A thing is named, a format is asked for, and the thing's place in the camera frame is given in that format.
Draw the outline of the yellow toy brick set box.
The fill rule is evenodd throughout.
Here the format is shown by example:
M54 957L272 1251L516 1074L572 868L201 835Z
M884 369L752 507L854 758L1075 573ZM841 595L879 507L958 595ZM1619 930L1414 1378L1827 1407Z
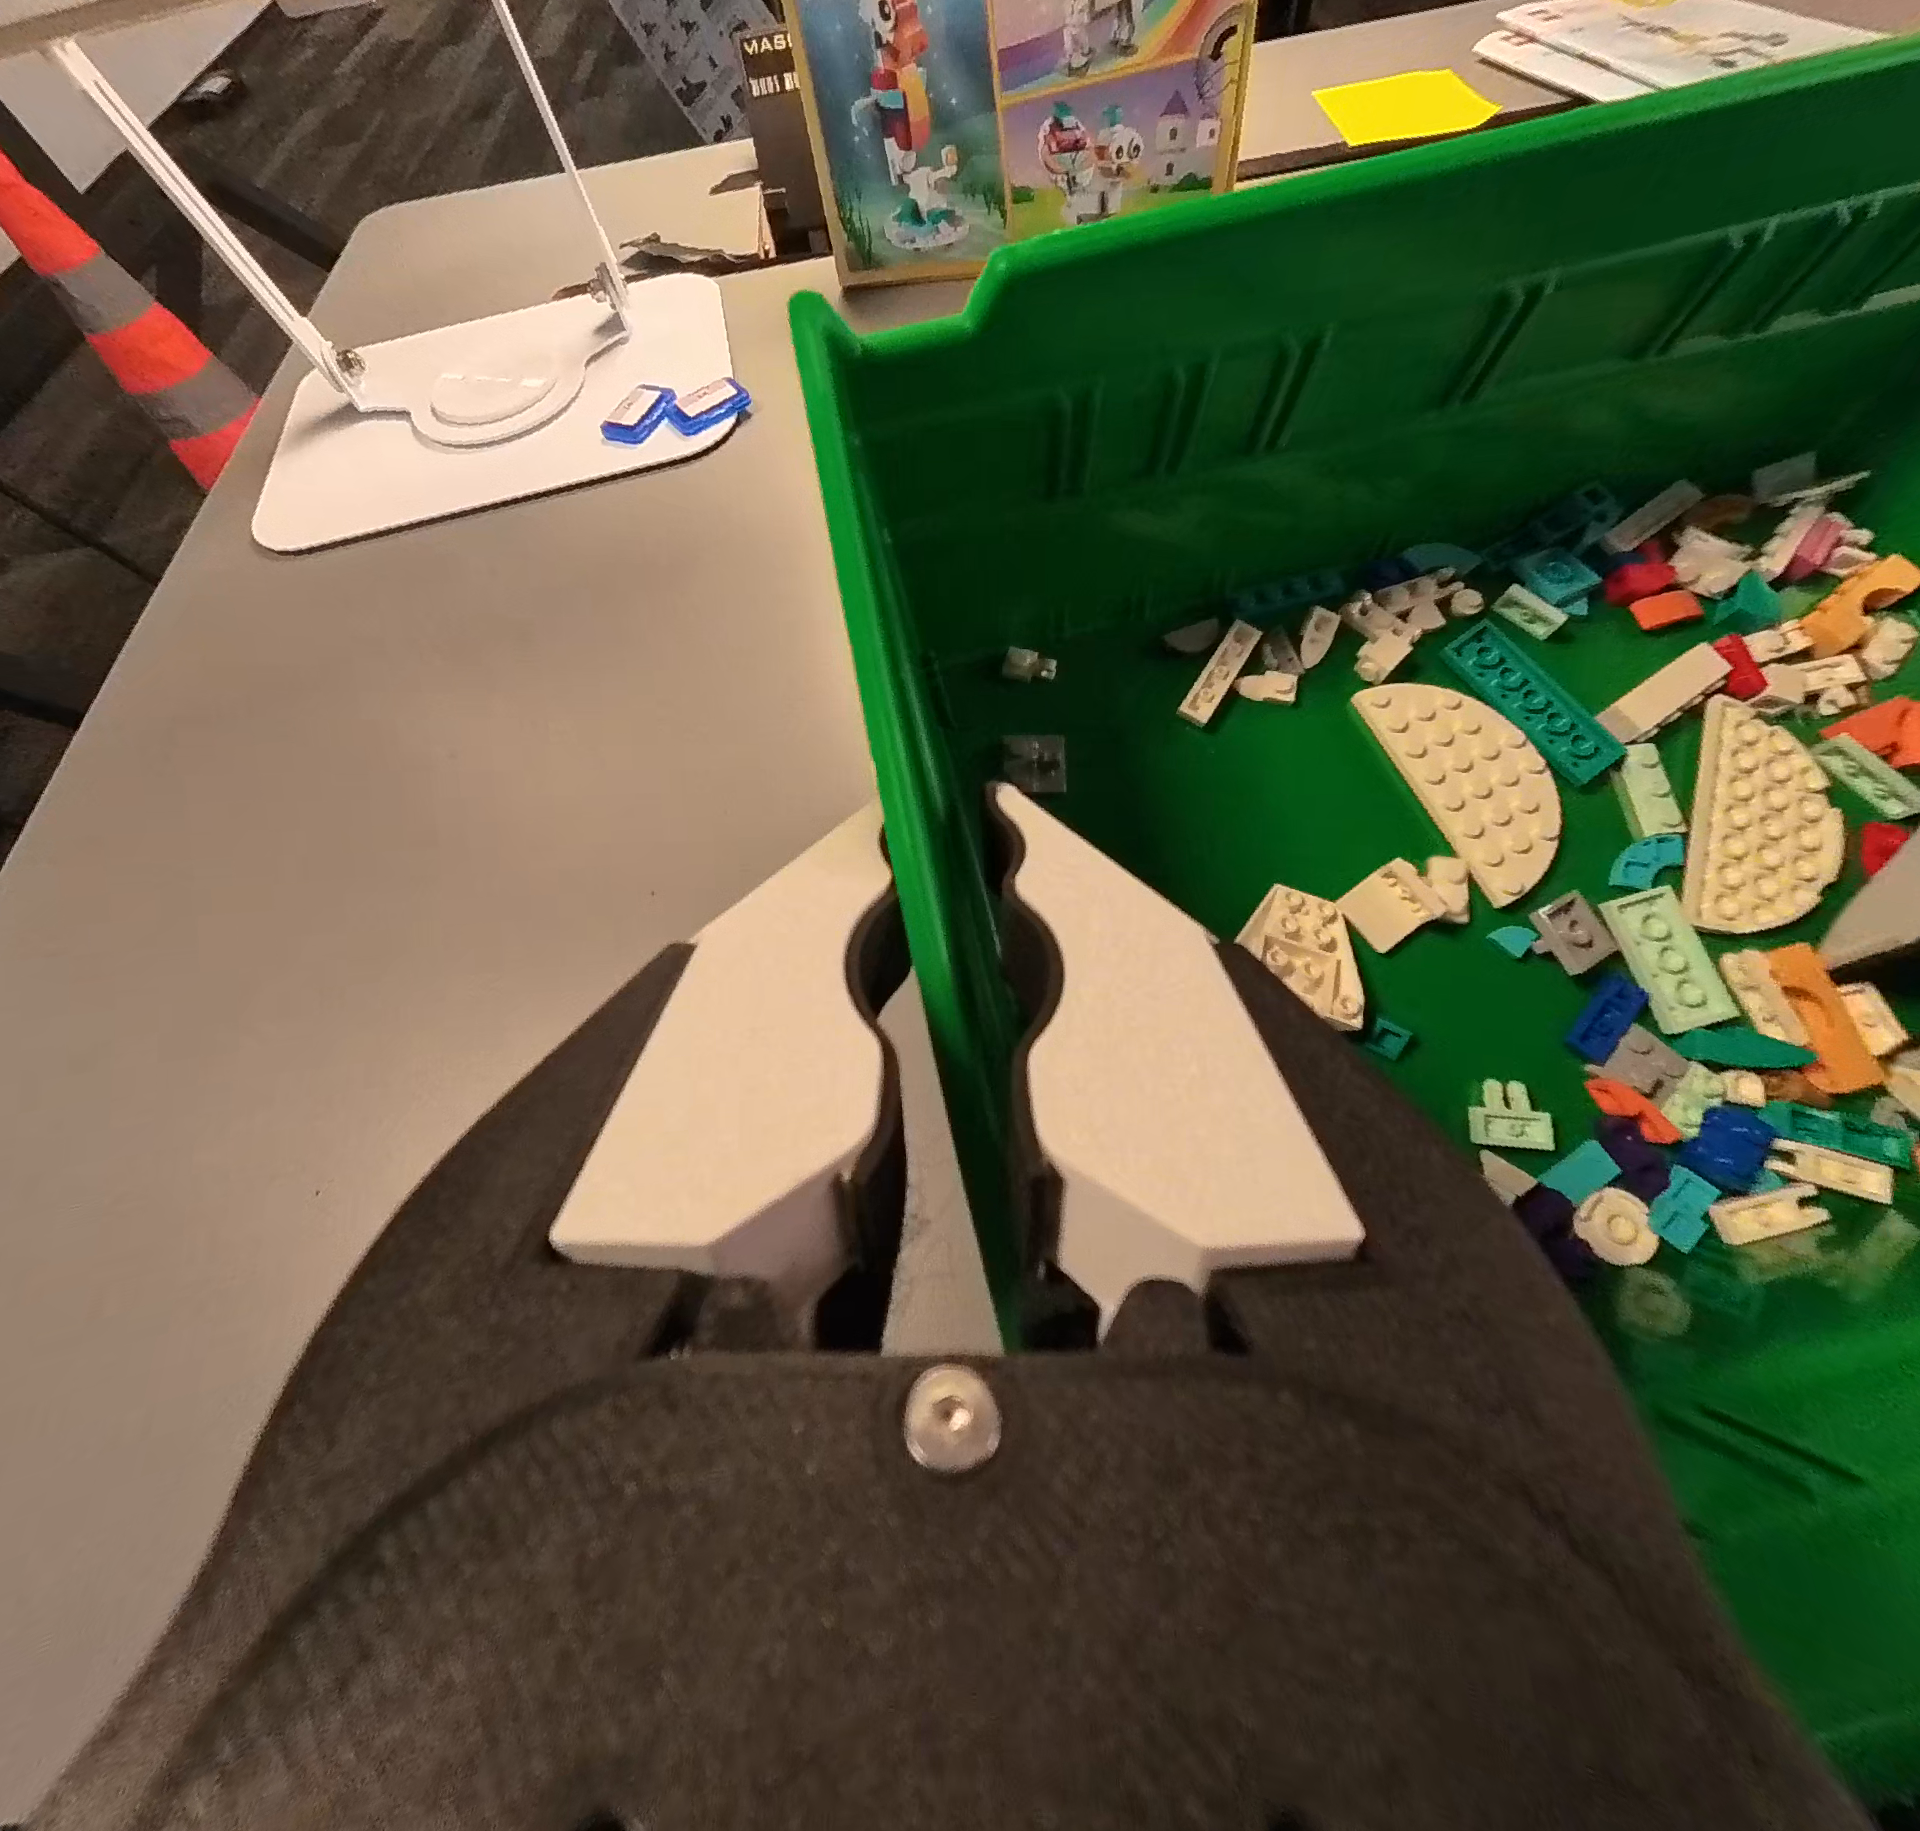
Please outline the yellow toy brick set box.
M1257 0L783 0L839 280L1236 186Z

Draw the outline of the black cardboard box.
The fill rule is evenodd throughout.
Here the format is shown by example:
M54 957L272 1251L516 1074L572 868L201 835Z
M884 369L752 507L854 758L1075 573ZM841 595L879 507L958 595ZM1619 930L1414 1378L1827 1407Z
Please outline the black cardboard box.
M784 28L736 39L737 91L720 103L729 135L673 155L652 225L620 245L625 277L709 279L830 257L826 211L807 145L796 56Z

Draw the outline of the white folding stand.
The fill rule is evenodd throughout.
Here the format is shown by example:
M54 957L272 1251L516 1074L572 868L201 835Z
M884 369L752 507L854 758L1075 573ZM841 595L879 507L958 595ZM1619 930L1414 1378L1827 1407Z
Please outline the white folding stand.
M356 348L284 299L84 50L85 35L198 3L215 0L5 0L5 54L38 51L99 112L305 361L255 502L260 549L305 553L579 491L677 465L734 430L729 414L691 430L662 421L635 446L602 439L602 421L638 386L697 395L730 379L720 283L683 268L625 279L506 0L489 0L492 12L580 214L587 283Z

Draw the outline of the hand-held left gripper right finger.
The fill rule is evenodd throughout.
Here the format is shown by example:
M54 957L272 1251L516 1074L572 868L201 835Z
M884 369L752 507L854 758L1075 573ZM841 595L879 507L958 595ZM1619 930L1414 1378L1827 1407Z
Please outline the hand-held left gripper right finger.
M1147 1287L1354 1263L1363 1222L1270 1040L1278 979L1013 786L992 786L992 872L1043 1336L1102 1339Z

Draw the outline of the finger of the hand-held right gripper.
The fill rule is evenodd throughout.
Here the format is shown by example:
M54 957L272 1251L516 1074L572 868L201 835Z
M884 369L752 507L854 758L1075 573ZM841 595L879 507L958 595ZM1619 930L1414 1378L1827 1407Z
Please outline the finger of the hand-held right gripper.
M1836 912L1818 955L1838 977L1868 977L1914 968L1916 960L1916 835L1909 833L1857 891Z

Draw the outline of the sheet with black silhouettes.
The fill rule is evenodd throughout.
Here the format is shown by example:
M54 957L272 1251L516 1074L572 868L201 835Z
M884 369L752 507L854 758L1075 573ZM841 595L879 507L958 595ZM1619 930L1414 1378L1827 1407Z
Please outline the sheet with black silhouettes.
M699 140L750 134L737 39L773 21L762 0L607 0Z

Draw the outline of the green plastic bin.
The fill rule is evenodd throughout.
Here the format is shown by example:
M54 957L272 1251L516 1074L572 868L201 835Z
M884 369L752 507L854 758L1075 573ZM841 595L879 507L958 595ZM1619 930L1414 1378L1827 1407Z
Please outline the green plastic bin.
M1916 526L1916 60L1868 42L992 259L966 309L791 333L906 929L972 1193L1017 1011L983 790L1063 651L1663 493L1863 478ZM1706 1567L1836 1773L1914 1822L1914 1238L1568 1277Z

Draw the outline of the orange traffic cone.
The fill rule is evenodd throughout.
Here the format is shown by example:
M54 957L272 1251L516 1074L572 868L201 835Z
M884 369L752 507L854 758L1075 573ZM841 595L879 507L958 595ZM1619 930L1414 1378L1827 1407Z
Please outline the orange traffic cone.
M208 493L255 416L255 395L10 157L1 157L1 234L182 471Z

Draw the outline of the yellow sticky note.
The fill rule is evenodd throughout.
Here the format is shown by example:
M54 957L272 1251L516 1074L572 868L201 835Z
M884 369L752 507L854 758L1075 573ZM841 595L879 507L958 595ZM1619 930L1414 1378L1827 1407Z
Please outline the yellow sticky note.
M1311 91L1339 144L1354 150L1475 134L1502 113L1454 69L1404 69Z

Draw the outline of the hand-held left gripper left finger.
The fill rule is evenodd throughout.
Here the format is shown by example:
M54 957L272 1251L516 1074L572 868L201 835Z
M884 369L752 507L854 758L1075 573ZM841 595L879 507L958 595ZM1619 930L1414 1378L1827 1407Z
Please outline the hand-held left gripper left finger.
M867 802L683 945L549 1228L570 1263L756 1279L809 1313L891 1287L900 905Z

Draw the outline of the pile of toy bricks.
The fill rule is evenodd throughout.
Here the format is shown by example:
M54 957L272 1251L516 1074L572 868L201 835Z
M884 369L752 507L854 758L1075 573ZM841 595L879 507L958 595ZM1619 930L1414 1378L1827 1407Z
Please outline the pile of toy bricks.
M1914 844L1914 534L1678 485L1063 651L1001 775L1284 985L1573 1272L1914 1238L1914 979L1831 921Z

